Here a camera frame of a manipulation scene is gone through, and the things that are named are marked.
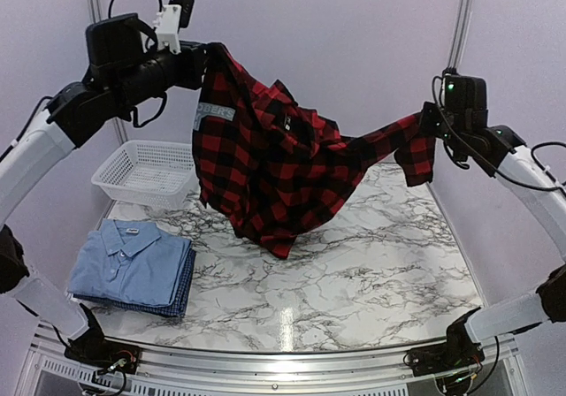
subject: marble table top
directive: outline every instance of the marble table top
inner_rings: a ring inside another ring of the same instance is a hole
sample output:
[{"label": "marble table top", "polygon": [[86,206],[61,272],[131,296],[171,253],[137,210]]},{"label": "marble table top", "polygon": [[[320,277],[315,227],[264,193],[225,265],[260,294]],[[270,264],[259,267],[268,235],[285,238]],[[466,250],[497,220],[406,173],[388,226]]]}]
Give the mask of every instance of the marble table top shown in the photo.
[{"label": "marble table top", "polygon": [[371,168],[287,260],[236,238],[197,194],[180,211],[118,202],[109,217],[154,221],[190,238],[197,253],[182,319],[90,305],[116,338],[223,351],[353,350],[444,336],[481,303],[428,188],[407,188],[396,164]]}]

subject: blue shirt collar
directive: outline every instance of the blue shirt collar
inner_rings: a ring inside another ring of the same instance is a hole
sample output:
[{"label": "blue shirt collar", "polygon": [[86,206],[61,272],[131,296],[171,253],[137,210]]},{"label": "blue shirt collar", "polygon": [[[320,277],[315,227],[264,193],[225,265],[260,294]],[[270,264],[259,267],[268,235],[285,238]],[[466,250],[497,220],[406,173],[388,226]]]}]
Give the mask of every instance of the blue shirt collar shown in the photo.
[{"label": "blue shirt collar", "polygon": [[[124,242],[119,229],[125,231],[127,228],[134,228],[139,232],[132,239]],[[104,219],[100,233],[108,256],[122,251],[126,256],[134,257],[151,243],[161,238],[159,229],[151,222],[124,222]]]}]

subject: laundry basket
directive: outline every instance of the laundry basket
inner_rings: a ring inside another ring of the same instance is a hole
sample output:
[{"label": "laundry basket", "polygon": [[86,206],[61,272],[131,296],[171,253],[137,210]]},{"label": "laundry basket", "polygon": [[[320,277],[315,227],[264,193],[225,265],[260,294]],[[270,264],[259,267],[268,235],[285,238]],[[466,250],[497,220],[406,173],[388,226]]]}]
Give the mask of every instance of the laundry basket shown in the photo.
[{"label": "laundry basket", "polygon": [[180,209],[198,189],[190,144],[133,140],[95,172],[92,183],[113,200]]}]

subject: vertical metal pole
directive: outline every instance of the vertical metal pole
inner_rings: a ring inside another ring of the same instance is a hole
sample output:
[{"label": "vertical metal pole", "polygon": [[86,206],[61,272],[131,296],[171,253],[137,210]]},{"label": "vertical metal pole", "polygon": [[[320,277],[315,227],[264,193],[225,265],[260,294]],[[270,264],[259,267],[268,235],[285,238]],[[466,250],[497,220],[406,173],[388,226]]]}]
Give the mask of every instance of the vertical metal pole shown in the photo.
[{"label": "vertical metal pole", "polygon": [[471,6],[473,0],[460,0],[458,15],[452,38],[452,48],[448,57],[448,67],[458,67],[462,61],[463,49],[470,27]]},{"label": "vertical metal pole", "polygon": [[[92,23],[99,22],[103,18],[102,10],[100,7],[100,0],[87,0],[88,1],[88,13],[90,15],[90,21]],[[128,141],[126,127],[124,122],[114,118],[111,120],[112,126],[114,127],[114,132],[120,144],[124,144]]]}]

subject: red and black plaid shirt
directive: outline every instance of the red and black plaid shirt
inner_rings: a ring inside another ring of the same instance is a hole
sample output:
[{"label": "red and black plaid shirt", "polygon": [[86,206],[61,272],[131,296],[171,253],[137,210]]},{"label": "red and black plaid shirt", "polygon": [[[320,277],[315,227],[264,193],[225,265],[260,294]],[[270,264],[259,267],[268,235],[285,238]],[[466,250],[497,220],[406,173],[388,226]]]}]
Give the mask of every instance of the red and black plaid shirt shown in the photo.
[{"label": "red and black plaid shirt", "polygon": [[193,131],[201,201],[236,234],[287,258],[296,236],[329,221],[367,169],[394,152],[408,186],[432,180],[434,138],[419,114],[359,138],[298,106],[285,86],[252,78],[220,43],[207,69]]}]

